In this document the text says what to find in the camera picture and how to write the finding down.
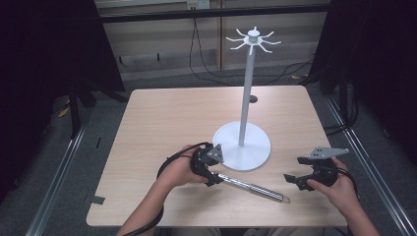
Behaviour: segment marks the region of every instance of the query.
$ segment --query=wooden table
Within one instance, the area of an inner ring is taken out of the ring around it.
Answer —
[[[283,174],[302,176],[312,169],[297,162],[328,139],[303,87],[253,87],[248,122],[261,127],[271,142],[268,161],[251,172],[218,164],[210,170],[282,193],[282,204],[226,183],[187,184],[165,202],[159,226],[273,227],[345,226],[345,219],[317,191],[299,191]],[[224,124],[240,120],[243,88],[141,89],[132,93],[91,204],[91,226],[122,225],[147,193],[166,157],[183,145],[211,142]]]

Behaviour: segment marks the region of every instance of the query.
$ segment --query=gray floor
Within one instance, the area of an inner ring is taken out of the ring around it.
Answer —
[[[259,68],[256,75],[280,75],[284,67]],[[291,75],[308,73],[308,67]],[[244,71],[234,70],[219,72],[224,75],[242,75]],[[133,89],[153,88],[183,88],[183,87],[215,87],[242,86],[243,78],[219,78],[209,74],[201,74],[202,78],[221,81],[202,80],[194,75],[176,75],[171,77],[131,80],[125,82],[129,96]],[[254,85],[263,85],[276,77],[255,77]],[[299,81],[289,76],[274,81],[271,85],[295,85]],[[319,90],[319,84],[307,86],[310,97],[324,126],[336,123],[331,114],[327,100]],[[53,204],[53,209],[47,217],[44,227],[40,230],[42,235],[113,235],[117,227],[95,228],[86,224],[89,210],[89,196],[93,195],[98,184],[106,158],[110,152],[118,126],[123,116],[125,103],[115,101],[107,96],[96,93],[97,105],[95,108],[82,108],[85,131],[80,145],[74,154],[73,161],[68,168],[68,174]],[[417,220],[417,205],[415,204],[417,167],[413,165],[402,153],[395,140],[387,139],[382,132],[383,126],[363,104],[353,130],[363,143],[372,163],[378,168],[387,182],[393,195],[398,199],[406,215],[415,224]],[[61,163],[69,145],[71,135],[71,120],[69,115],[58,118],[53,114],[52,121],[43,137],[31,169],[22,177],[17,190],[11,191],[0,206],[0,234],[24,235],[38,210],[41,201]],[[343,133],[328,137],[334,148],[351,148]],[[370,215],[382,235],[406,235],[398,229],[382,200],[381,194],[374,187],[358,156],[351,152],[341,157],[358,182],[362,196],[361,203]],[[326,235],[339,235],[329,228]]]

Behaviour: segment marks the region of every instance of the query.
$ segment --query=white pole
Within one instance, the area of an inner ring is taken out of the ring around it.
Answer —
[[[240,119],[239,146],[245,144],[246,124],[248,123],[249,101],[251,99],[252,80],[254,78],[256,47],[248,48],[246,59],[245,85],[243,90],[242,115]]]

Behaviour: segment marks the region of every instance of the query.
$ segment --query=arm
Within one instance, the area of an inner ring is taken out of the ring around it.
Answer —
[[[347,170],[346,165],[335,157],[333,158],[333,162],[337,167]],[[353,235],[380,235],[366,212],[362,209],[349,178],[338,174],[337,181],[331,187],[312,179],[309,179],[307,184],[328,197],[330,202],[346,218]]]
[[[183,153],[183,155],[193,156],[195,150],[195,148],[190,149]],[[207,178],[195,175],[191,171],[190,160],[188,157],[179,157],[166,166],[150,187],[142,202],[120,228],[117,233],[118,236],[130,233],[153,221],[159,214],[166,197],[173,188],[187,183],[205,183],[208,181]],[[153,231],[154,229],[149,230],[143,233],[143,235],[153,235]]]

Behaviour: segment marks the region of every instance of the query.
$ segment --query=human hand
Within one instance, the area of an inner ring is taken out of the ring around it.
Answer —
[[[181,150],[189,148],[190,145],[182,147]],[[171,188],[182,186],[187,183],[206,183],[206,177],[196,175],[190,167],[190,161],[198,147],[185,151],[181,156],[172,161],[160,174],[158,180],[166,182]]]
[[[332,158],[336,167],[347,171],[346,165],[335,157]],[[354,212],[358,207],[361,207],[356,196],[352,181],[343,174],[337,175],[336,182],[328,187],[313,179],[307,180],[307,184],[315,190],[326,195],[330,202],[340,211],[342,215],[347,215]]]

